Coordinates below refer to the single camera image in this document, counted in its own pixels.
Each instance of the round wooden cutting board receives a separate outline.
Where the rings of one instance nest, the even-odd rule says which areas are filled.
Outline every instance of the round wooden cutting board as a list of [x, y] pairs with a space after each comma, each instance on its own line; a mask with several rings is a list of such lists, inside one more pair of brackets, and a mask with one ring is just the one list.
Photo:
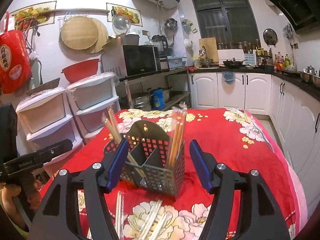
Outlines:
[[67, 20], [61, 29], [63, 43], [71, 49], [87, 49], [98, 40], [98, 28], [86, 16], [75, 16]]
[[99, 21], [96, 18], [91, 18], [94, 23], [96, 24], [98, 28], [98, 40], [97, 42], [88, 48], [86, 51], [88, 53], [97, 53], [99, 51], [102, 51], [102, 46], [105, 45], [108, 42], [109, 34], [107, 27], [103, 24], [103, 22]]

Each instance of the table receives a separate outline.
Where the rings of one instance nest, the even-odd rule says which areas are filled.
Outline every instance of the table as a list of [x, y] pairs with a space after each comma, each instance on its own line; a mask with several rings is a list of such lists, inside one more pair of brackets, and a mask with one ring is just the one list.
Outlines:
[[[168, 133], [171, 130], [171, 111], [144, 112], [139, 109], [129, 109], [118, 112], [116, 117], [120, 132], [128, 131], [132, 124], [140, 119], [156, 122]], [[108, 129], [103, 128], [97, 137], [74, 155], [63, 168], [75, 172], [100, 161], [103, 148], [111, 138]], [[271, 141], [272, 138], [262, 125], [249, 113], [220, 108], [188, 111], [184, 132], [185, 180], [176, 201], [165, 195], [151, 194], [135, 188], [126, 181], [119, 182], [109, 195], [105, 195], [110, 214], [113, 216], [117, 192], [124, 193], [124, 213], [128, 215], [124, 222], [125, 238], [136, 239], [151, 205], [158, 199], [163, 200], [159, 215], [163, 212], [168, 214], [158, 239], [192, 240], [199, 237], [211, 208], [213, 195], [207, 194], [201, 187], [196, 174], [188, 149], [192, 139], [198, 141], [203, 151], [213, 154], [218, 162], [225, 163], [234, 171], [258, 170], [273, 192], [290, 233], [294, 235], [295, 230], [298, 233], [300, 216], [305, 214], [300, 214], [297, 194], [281, 150]], [[42, 195], [49, 185], [50, 182], [44, 186]], [[78, 192], [78, 197], [81, 225], [86, 236], [89, 226], [83, 201], [84, 194]], [[235, 192], [226, 238], [233, 237], [236, 232], [239, 201], [240, 195]]]

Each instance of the metal screw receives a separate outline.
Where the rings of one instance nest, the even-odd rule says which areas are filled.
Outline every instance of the metal screw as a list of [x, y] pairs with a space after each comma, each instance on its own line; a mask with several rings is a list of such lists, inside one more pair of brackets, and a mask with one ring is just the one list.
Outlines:
[[94, 164], [92, 165], [92, 168], [94, 168], [95, 170], [100, 169], [100, 168], [101, 168], [101, 163], [94, 163]]
[[219, 170], [224, 170], [224, 169], [226, 168], [226, 166], [225, 166], [223, 163], [218, 163], [218, 164], [217, 164], [217, 168], [218, 168]]
[[64, 175], [66, 175], [67, 174], [67, 170], [66, 169], [63, 169], [63, 170], [61, 170], [61, 171], [59, 171], [59, 175], [60, 176], [64, 176]]
[[251, 175], [256, 177], [256, 176], [259, 175], [259, 171], [257, 171], [257, 170], [252, 170], [252, 171], [251, 171]]

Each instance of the wooden cutting board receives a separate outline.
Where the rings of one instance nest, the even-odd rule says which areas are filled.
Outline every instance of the wooden cutting board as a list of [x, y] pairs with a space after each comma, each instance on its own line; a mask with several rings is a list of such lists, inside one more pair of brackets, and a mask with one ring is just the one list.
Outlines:
[[99, 21], [96, 18], [91, 19], [94, 21], [98, 28], [98, 40], [93, 46], [88, 48], [86, 51], [88, 53], [97, 53], [99, 51], [102, 51], [102, 46], [108, 43], [109, 34], [107, 27], [103, 24], [103, 22]]
[[87, 49], [98, 40], [98, 28], [86, 16], [75, 16], [67, 20], [60, 34], [63, 43], [71, 49]]
[[216, 38], [199, 39], [199, 49], [202, 49], [202, 46], [205, 46], [207, 52], [207, 55], [203, 56], [203, 58], [207, 56], [209, 59], [213, 59], [214, 63], [218, 63], [219, 57]]

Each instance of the floor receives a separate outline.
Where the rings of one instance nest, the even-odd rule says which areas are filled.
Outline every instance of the floor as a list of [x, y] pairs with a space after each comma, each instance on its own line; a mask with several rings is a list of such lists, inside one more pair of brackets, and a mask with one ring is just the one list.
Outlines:
[[267, 130], [267, 132], [270, 134], [270, 136], [276, 141], [276, 143], [279, 145], [280, 149], [283, 152], [279, 136], [278, 136], [278, 134], [276, 132], [275, 127], [273, 126], [273, 123], [272, 123], [270, 117], [267, 116], [267, 115], [257, 115], [255, 117], [259, 120], [259, 122]]

